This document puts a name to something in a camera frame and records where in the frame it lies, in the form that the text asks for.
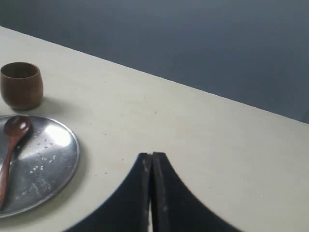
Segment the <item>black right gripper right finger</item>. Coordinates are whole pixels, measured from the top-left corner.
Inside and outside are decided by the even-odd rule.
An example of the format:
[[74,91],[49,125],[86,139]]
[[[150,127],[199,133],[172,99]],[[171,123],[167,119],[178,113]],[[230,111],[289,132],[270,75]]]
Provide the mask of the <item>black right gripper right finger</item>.
[[165,153],[152,154],[154,232],[238,232],[206,207],[179,178]]

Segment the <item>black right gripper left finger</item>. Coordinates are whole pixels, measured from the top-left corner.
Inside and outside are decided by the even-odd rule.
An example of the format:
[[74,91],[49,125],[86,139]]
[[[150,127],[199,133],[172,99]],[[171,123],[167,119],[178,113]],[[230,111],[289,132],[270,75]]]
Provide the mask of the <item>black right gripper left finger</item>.
[[147,232],[151,156],[140,153],[118,189],[92,214],[68,232]]

